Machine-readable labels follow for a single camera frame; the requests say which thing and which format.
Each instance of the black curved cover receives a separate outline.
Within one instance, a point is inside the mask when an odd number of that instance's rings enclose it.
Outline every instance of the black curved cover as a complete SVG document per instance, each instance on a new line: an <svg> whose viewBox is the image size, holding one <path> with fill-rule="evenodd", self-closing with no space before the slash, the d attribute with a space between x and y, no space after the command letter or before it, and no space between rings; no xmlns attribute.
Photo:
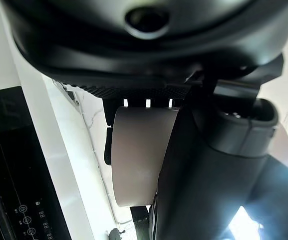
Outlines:
<svg viewBox="0 0 288 240"><path fill-rule="evenodd" d="M2 3L24 57L46 75L85 88L184 86L205 65L264 65L288 38L288 0L256 0L206 29L156 40L93 26L46 0Z"/></svg>
<svg viewBox="0 0 288 240"><path fill-rule="evenodd" d="M185 106L176 118L150 210L150 240L223 239L240 206L264 227L262 239L288 240L288 168L256 149L252 157L219 151L193 112ZM223 144L235 147L242 135L226 135Z"/></svg>

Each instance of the beige paper roll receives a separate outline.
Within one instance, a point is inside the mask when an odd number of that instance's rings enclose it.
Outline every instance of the beige paper roll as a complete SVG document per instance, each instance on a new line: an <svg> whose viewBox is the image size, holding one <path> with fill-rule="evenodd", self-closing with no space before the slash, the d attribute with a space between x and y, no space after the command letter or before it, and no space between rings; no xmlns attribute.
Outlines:
<svg viewBox="0 0 288 240"><path fill-rule="evenodd" d="M120 107L112 139L113 187L120 207L151 205L177 109Z"/></svg>

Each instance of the control panel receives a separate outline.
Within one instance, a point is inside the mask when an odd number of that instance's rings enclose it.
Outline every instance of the control panel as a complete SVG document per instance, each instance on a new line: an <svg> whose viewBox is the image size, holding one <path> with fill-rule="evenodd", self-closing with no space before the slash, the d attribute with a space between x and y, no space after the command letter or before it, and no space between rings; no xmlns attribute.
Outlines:
<svg viewBox="0 0 288 240"><path fill-rule="evenodd" d="M71 239L20 87L0 91L0 239Z"/></svg>

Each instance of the black plastic housing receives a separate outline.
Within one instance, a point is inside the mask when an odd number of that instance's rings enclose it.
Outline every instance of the black plastic housing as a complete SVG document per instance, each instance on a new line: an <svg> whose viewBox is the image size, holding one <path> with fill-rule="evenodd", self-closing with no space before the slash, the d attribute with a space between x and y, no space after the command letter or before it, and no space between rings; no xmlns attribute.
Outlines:
<svg viewBox="0 0 288 240"><path fill-rule="evenodd" d="M51 78L84 88L183 87L204 66L267 64L288 39L288 0L256 0L207 28L156 40L91 25L45 0L2 3L23 56Z"/></svg>

